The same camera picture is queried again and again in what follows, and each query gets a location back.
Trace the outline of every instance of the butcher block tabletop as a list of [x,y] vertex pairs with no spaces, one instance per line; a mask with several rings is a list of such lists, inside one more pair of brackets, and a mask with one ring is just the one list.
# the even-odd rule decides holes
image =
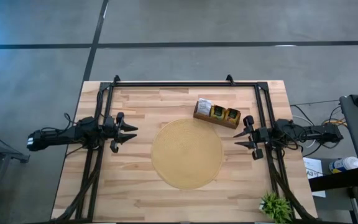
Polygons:
[[[275,119],[292,119],[284,82],[266,82]],[[76,120],[94,116],[99,84],[84,83]],[[268,118],[262,91],[261,94]],[[176,189],[154,170],[150,156],[154,137],[169,122],[192,118],[198,98],[241,111],[241,120],[252,115],[254,128],[260,127],[253,87],[114,87],[110,114],[115,117],[118,112],[124,112],[125,122],[139,130],[131,132],[137,134],[136,138],[119,145],[117,154],[110,150],[110,140],[105,143],[94,222],[269,221],[259,211],[260,198],[272,191],[267,161],[265,157],[254,161],[250,150],[234,144],[247,140],[246,137],[232,138],[243,130],[242,122],[237,129],[212,124],[222,140],[224,158],[219,174],[209,184],[195,190]],[[79,146],[69,145],[68,152]],[[85,158],[86,150],[81,149],[65,159],[52,218],[61,215],[78,193]],[[307,211],[317,217],[301,151],[285,150],[284,162],[292,192]]]

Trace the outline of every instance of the woven placemat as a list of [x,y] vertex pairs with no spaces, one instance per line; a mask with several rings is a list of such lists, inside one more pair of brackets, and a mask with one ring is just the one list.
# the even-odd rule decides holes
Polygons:
[[168,123],[152,145],[152,164],[159,176],[179,189],[196,189],[218,174],[222,142],[212,124],[198,119]]

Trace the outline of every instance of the gray floor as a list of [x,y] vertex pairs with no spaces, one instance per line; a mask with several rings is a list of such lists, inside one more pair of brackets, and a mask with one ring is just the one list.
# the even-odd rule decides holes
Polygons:
[[[0,1],[0,44],[91,43],[101,3]],[[110,0],[100,38],[299,40],[358,40],[358,0]],[[26,139],[44,126],[64,127],[64,112],[74,115],[88,54],[89,49],[0,50],[0,137],[31,155],[28,164],[11,162],[0,193],[0,223],[48,220],[65,147],[30,153]],[[99,49],[90,80],[222,80],[229,73],[236,80],[285,80],[290,103],[335,100],[358,93],[358,46]],[[336,105],[301,107],[320,123]],[[346,129],[341,131],[345,140],[338,147],[313,157],[354,155]],[[315,202],[324,220],[349,222],[344,192],[328,192]]]

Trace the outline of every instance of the potted plant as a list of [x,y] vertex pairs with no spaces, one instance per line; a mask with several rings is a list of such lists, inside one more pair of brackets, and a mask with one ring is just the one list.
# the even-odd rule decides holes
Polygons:
[[291,222],[290,203],[285,198],[277,196],[275,193],[266,193],[262,197],[259,209],[276,224]]

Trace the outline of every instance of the black metal frame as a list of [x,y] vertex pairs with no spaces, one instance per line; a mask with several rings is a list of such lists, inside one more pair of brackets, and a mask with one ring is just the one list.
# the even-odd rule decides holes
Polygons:
[[[239,86],[248,86],[254,88],[255,91],[255,97],[257,101],[257,107],[258,112],[260,116],[260,125],[261,127],[266,126],[265,122],[265,115],[264,115],[264,108],[262,104],[261,94],[260,91],[263,91],[266,97],[266,104],[267,104],[267,110],[268,110],[268,116],[270,119],[270,124],[273,125],[274,123],[274,113],[273,113],[273,106],[270,99],[269,94],[269,87],[267,82],[234,82],[231,75],[228,75],[226,78],[226,81],[223,82],[119,82],[121,81],[118,76],[114,78],[114,81],[112,83],[100,83],[100,90],[105,89],[106,85],[109,85],[108,88],[108,97],[106,102],[106,109],[104,112],[104,119],[107,118],[110,112],[110,107],[112,103],[112,93],[114,91],[114,87],[144,87],[144,86],[180,86],[180,87],[186,87],[186,86],[215,86],[215,87],[224,87],[224,86],[232,86],[232,87],[239,87]],[[269,164],[273,164],[273,157],[271,152],[271,147],[269,142],[265,142],[265,148],[266,148],[266,158],[267,162]],[[103,158],[103,150],[104,147],[100,147],[97,149],[98,154],[96,157],[96,163],[94,165],[94,168],[91,172],[91,161],[93,157],[93,150],[88,150],[88,153],[86,155],[85,160],[85,166],[84,166],[84,172],[83,172],[83,178],[81,181],[81,189],[78,195],[75,197],[74,201],[70,204],[68,209],[66,210],[66,213],[64,216],[60,216],[60,218],[56,220],[50,220],[47,223],[89,223],[93,221],[93,214],[94,214],[94,207],[96,203],[96,196],[98,191],[98,182],[99,182],[99,174],[101,169],[101,163]],[[283,178],[283,181],[285,184],[288,185],[288,179],[287,179],[287,173],[285,171],[284,166],[284,160],[282,157],[281,150],[277,150],[277,159],[280,167],[280,175]],[[270,180],[272,183],[272,190],[277,195],[279,194],[278,187],[276,180],[273,177],[273,170],[271,169],[271,166],[268,166],[269,173],[270,173]],[[88,214],[86,218],[83,218],[83,204],[85,199],[85,193],[89,190],[90,186],[92,185],[91,195],[90,195],[90,201],[89,201],[89,207],[88,207]],[[74,211],[76,211],[75,219],[70,220],[70,217],[73,215]]]

